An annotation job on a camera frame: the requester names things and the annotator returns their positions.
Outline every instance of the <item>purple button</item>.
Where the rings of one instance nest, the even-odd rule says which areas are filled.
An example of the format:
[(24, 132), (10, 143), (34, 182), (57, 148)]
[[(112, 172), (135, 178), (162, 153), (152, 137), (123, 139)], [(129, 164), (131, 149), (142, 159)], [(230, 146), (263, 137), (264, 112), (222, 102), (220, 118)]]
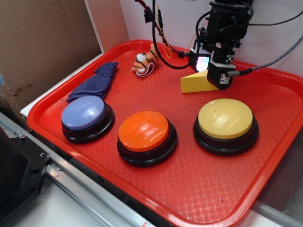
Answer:
[(101, 98), (84, 96), (74, 100), (63, 110), (61, 121), (70, 130), (83, 130), (100, 121), (105, 110), (105, 104)]

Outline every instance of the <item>blue towel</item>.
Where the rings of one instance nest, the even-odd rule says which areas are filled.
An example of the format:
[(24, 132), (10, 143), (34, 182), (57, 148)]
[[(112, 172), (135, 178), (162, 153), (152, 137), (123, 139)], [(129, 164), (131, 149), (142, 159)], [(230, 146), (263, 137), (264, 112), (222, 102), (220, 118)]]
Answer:
[(107, 62), (94, 71), (95, 75), (82, 82), (69, 94), (67, 102), (72, 102), (83, 96), (98, 96), (104, 98), (115, 76), (118, 62)]

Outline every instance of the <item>stuffed toy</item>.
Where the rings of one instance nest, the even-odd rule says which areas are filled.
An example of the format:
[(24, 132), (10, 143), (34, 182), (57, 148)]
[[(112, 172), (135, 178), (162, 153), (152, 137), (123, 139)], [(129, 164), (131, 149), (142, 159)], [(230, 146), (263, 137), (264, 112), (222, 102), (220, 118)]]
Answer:
[(132, 70), (136, 72), (137, 76), (146, 77), (152, 73), (159, 60), (155, 46), (151, 44), (149, 53), (136, 55)]

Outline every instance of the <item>red tray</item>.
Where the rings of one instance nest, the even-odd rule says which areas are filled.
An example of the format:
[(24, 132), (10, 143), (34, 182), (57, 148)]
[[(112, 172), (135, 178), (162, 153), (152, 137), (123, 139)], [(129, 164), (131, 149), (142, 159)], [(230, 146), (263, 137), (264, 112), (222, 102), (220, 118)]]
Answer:
[[(303, 78), (271, 69), (260, 69), (235, 78), (224, 91), (181, 92), (180, 78), (192, 69), (174, 70), (162, 62), (140, 78), (131, 71), (134, 57), (149, 50), (149, 41), (117, 46), (39, 101), (28, 116), (29, 126), (113, 183), (158, 215), (179, 227), (230, 226), (249, 211), (303, 125)], [(99, 140), (70, 143), (62, 133), (61, 113), (68, 94), (105, 62), (119, 67), (105, 98), (116, 121)], [(170, 59), (174, 65), (185, 60)], [(240, 70), (251, 65), (236, 62)], [(200, 108), (218, 98), (246, 103), (259, 123), (259, 138), (249, 151), (231, 157), (210, 154), (193, 136)], [(148, 168), (128, 165), (117, 151), (121, 123), (130, 115), (154, 110), (175, 126), (178, 146), (165, 162)]]

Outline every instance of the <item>white wall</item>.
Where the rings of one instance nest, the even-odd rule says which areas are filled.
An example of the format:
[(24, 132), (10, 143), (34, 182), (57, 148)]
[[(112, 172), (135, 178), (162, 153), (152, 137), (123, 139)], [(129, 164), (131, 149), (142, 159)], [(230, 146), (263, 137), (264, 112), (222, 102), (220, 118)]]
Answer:
[[(152, 40), (152, 24), (145, 23), (143, 7), (134, 0), (120, 0), (130, 40)], [(145, 0), (152, 8), (152, 0)], [(157, 0), (163, 17), (164, 34), (170, 44), (187, 48), (200, 16), (210, 10), (208, 0)], [(251, 23), (276, 23), (303, 10), (302, 0), (254, 0)], [(303, 15), (277, 26), (250, 26), (235, 59), (261, 65), (287, 51), (303, 35)], [(271, 68), (303, 77), (303, 41)]]

